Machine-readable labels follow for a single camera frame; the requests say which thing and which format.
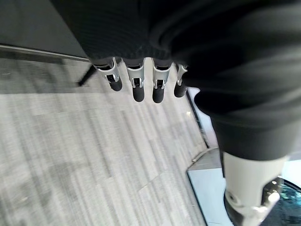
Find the dark wall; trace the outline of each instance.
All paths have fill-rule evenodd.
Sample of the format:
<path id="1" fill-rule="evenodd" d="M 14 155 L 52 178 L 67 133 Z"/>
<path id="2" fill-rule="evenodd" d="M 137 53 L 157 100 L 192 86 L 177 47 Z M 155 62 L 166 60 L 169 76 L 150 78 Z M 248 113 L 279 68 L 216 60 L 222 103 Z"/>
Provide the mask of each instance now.
<path id="1" fill-rule="evenodd" d="M 86 57 L 49 0 L 0 0 L 0 44 Z"/>

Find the gray carpet floor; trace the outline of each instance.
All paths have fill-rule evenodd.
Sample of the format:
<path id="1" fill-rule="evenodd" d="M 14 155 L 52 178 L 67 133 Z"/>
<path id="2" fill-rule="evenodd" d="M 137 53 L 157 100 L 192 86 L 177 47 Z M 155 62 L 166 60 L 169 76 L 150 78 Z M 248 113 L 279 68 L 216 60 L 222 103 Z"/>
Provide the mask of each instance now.
<path id="1" fill-rule="evenodd" d="M 0 226 L 203 226 L 186 175 L 206 149 L 175 68 L 153 103 L 152 67 L 137 103 L 89 64 L 0 58 Z"/>

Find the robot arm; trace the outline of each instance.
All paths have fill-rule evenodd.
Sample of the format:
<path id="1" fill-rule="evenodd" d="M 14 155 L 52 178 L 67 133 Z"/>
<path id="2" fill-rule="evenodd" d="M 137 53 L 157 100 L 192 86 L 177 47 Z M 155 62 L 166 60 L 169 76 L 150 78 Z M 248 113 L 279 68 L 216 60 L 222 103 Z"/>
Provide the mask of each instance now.
<path id="1" fill-rule="evenodd" d="M 195 103 L 217 136 L 228 215 L 258 226 L 279 199 L 300 127 L 300 1 L 51 1 L 94 65 L 152 57 L 189 66 L 178 86 L 201 89 Z M 142 86 L 127 64 L 133 88 L 135 79 Z M 154 93 L 162 97 L 169 69 L 158 66 Z"/>

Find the robotic finger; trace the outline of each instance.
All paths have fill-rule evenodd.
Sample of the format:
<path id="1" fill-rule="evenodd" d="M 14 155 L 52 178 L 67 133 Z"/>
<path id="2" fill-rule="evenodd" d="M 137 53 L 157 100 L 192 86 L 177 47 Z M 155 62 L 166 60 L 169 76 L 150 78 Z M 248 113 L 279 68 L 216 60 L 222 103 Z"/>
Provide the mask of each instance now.
<path id="1" fill-rule="evenodd" d="M 164 98 L 164 89 L 170 72 L 172 61 L 153 59 L 153 92 L 152 99 L 161 103 Z"/>
<path id="2" fill-rule="evenodd" d="M 141 102 L 144 99 L 144 59 L 123 59 L 123 61 L 127 66 L 128 78 L 132 84 L 134 100 Z"/>
<path id="3" fill-rule="evenodd" d="M 187 91 L 187 86 L 182 83 L 182 76 L 187 72 L 187 66 L 178 65 L 178 78 L 174 87 L 174 96 L 175 97 L 183 97 Z"/>
<path id="4" fill-rule="evenodd" d="M 105 78 L 112 90 L 120 91 L 122 89 L 122 81 L 119 76 L 117 62 L 114 57 L 107 59 L 106 64 L 95 65 L 96 69 Z"/>

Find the black fingertip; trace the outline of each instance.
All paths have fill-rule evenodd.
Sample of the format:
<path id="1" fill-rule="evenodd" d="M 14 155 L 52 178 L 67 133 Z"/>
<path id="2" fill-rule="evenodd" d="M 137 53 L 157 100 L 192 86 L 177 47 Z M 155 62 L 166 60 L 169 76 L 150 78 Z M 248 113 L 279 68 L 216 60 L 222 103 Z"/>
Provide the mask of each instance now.
<path id="1" fill-rule="evenodd" d="M 187 91 L 187 86 L 185 86 L 184 84 L 182 84 L 181 86 L 178 85 L 178 83 L 176 82 L 175 87 L 174 87 L 174 96 L 175 97 L 183 97 L 186 94 Z"/>
<path id="2" fill-rule="evenodd" d="M 144 87 L 138 87 L 136 86 L 136 88 L 133 88 L 133 97 L 134 100 L 137 102 L 141 102 L 144 99 Z"/>
<path id="3" fill-rule="evenodd" d="M 161 87 L 157 89 L 153 89 L 152 91 L 152 99 L 155 103 L 161 103 L 164 97 L 164 89 L 161 89 Z"/>

